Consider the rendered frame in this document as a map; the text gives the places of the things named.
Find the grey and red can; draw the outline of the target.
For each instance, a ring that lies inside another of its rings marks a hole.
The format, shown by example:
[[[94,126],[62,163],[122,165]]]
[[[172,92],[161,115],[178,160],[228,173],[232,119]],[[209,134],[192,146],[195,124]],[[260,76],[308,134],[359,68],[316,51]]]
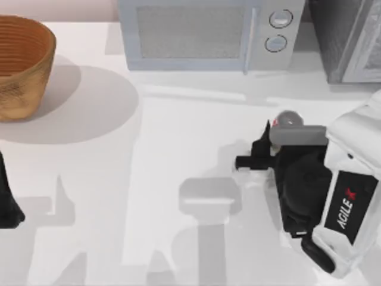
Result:
[[[296,111],[284,110],[276,116],[271,126],[302,126],[303,124],[303,118]]]

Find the pale microwave oven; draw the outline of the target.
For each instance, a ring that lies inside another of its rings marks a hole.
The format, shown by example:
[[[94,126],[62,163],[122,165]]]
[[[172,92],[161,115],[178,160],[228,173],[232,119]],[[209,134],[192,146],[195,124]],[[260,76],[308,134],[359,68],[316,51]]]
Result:
[[[296,37],[306,0],[253,0],[256,3],[257,19],[250,60],[251,71],[286,70],[291,61]],[[275,29],[269,24],[269,16],[274,11],[289,10],[293,14],[292,23],[283,29]],[[288,40],[287,47],[277,53],[270,53],[264,47],[267,38],[283,35]]]

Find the round microwave knob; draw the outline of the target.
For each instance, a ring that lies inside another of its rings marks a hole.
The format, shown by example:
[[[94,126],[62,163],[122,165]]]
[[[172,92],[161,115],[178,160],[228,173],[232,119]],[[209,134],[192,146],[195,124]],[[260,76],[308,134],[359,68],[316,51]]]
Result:
[[[269,16],[269,24],[275,29],[288,27],[293,21],[293,14],[289,10],[278,10]]]
[[[283,51],[288,45],[288,40],[283,35],[274,35],[266,39],[264,42],[265,49],[270,53]]]

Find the grey cabinet with dark inside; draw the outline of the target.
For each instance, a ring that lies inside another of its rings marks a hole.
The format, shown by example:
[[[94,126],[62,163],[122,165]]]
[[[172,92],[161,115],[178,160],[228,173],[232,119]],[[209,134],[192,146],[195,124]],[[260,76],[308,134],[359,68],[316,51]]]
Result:
[[[329,83],[381,83],[381,0],[309,0]]]

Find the microwave oven door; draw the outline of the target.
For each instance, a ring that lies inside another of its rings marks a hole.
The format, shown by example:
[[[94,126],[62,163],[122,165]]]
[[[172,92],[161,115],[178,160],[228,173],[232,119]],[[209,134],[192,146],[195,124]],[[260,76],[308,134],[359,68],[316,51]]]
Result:
[[[131,71],[248,69],[253,0],[117,0]]]

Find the brown wicker basket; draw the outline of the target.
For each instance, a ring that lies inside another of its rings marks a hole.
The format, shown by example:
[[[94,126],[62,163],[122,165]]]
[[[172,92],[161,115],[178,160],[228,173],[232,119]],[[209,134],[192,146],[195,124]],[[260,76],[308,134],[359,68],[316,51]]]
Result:
[[[51,74],[57,39],[46,25],[0,15],[0,122],[32,116]]]

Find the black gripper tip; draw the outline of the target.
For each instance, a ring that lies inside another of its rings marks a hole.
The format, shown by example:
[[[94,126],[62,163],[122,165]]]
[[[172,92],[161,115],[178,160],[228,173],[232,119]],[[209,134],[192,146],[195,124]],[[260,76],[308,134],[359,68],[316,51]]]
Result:
[[[11,192],[4,158],[0,152],[0,229],[15,229],[25,221],[25,218]]]

